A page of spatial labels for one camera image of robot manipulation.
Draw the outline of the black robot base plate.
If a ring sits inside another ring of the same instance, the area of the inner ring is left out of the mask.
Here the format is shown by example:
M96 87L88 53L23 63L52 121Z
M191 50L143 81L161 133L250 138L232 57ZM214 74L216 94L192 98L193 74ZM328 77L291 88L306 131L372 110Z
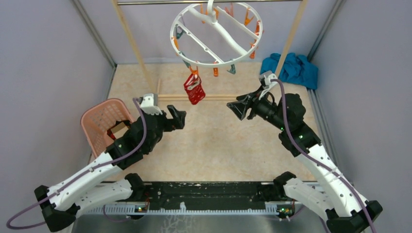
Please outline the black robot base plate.
M136 197L149 210L263 210L268 202L290 202L273 182L150 182Z

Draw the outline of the wooden rack frame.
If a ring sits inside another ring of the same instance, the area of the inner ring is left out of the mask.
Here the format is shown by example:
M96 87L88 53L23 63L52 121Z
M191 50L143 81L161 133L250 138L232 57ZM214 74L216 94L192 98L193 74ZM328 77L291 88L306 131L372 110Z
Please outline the wooden rack frame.
M250 1L240 1L251 5ZM138 64L138 72L142 75L144 84L148 86L149 93L158 94L159 101L188 101L188 96L184 90L183 84L191 74L183 61L175 54L169 40L169 32L172 21L185 7L193 3L207 3L207 0L159 0L159 1L118 1L111 2L117 14L122 29L125 32L132 53ZM236 3L233 0L217 0L220 6L227 7L230 3ZM143 18L143 25L150 29L149 37L154 37L154 30L161 30L161 37L166 42L172 57L177 60L175 64L161 63L158 66L149 64L142 55L143 43L138 43L135 39L132 29L127 22L126 14L123 11L125 6L153 6L156 7L152 16ZM199 69L199 76L202 80L202 87L206 97L202 101L220 101L232 100L235 96L240 95L248 85L258 87L256 79L260 76L262 61L258 55L263 52L263 42L269 38L270 21L269 16L262 11L258 11L263 20L264 33L262 40L256 50L254 59L247 59L237 63L236 74L228 73L226 68L220 68L219 75L213 76L210 68ZM166 28L162 29L160 21L166 21Z

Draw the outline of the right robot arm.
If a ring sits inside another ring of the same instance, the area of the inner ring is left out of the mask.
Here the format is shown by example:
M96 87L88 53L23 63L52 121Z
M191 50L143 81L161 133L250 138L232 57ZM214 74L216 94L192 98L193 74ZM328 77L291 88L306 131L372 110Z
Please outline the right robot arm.
M227 107L238 119L258 116L277 127L281 144L322 188L317 191L285 172L274 181L276 198L302 203L319 216L331 233L361 233L366 229L376 232L374 221L382 206L358 192L334 164L318 135L304 122L306 109L298 94L286 94L275 102L271 94L259 97L249 93L237 97Z

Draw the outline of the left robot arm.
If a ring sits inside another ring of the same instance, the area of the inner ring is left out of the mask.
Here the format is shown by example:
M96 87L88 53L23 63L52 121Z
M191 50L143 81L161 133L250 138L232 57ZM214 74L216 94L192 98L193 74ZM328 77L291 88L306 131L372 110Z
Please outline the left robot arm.
M143 159L153 151L165 132L185 126L185 111L168 105L172 118L161 111L158 115L142 113L130 124L125 134L114 140L93 162L60 184L35 189L45 223L54 233L70 226L76 218L95 207L119 200L139 201L146 188L136 173L130 173L109 187L97 185Z

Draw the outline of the pink plastic laundry basket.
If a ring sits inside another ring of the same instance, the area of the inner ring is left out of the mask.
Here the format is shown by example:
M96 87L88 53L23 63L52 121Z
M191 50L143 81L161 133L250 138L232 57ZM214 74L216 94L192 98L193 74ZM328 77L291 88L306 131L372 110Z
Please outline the pink plastic laundry basket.
M83 113L80 124L94 158L114 141L107 131L114 127L116 122L124 120L135 121L125 103L118 98L107 99Z

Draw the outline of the white round clip hanger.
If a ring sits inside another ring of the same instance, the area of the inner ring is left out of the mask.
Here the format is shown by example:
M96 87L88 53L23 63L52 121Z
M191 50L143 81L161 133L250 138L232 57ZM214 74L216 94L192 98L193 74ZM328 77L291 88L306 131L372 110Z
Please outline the white round clip hanger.
M169 40L188 70L189 66L210 68L217 77L220 68L236 74L237 63L254 59L263 33L263 20L251 5L236 2L223 7L209 0L178 13Z

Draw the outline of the blue crumpled cloth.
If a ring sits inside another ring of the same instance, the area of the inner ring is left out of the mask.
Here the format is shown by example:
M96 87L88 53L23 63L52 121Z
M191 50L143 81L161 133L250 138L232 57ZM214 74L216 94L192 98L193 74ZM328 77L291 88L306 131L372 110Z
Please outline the blue crumpled cloth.
M265 58L261 64L260 74L267 71L275 73L280 57L281 54L272 53L269 57ZM318 88L318 72L319 68L309 62L306 56L288 53L279 79L284 83L301 85L308 89L316 90Z

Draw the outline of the orange clothes peg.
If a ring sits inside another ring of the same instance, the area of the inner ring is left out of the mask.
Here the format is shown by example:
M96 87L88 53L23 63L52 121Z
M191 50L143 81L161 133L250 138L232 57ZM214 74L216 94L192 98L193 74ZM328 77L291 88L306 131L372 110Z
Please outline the orange clothes peg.
M197 66L196 67L189 66L189 70L193 76L199 75L199 69Z

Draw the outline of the red snowflake sock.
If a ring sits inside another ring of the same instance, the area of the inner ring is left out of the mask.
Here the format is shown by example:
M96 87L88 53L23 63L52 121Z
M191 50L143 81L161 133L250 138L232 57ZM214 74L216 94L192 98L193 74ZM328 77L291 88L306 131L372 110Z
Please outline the red snowflake sock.
M183 87L192 105L197 105L206 97L202 87L202 80L198 74L190 74L184 82Z

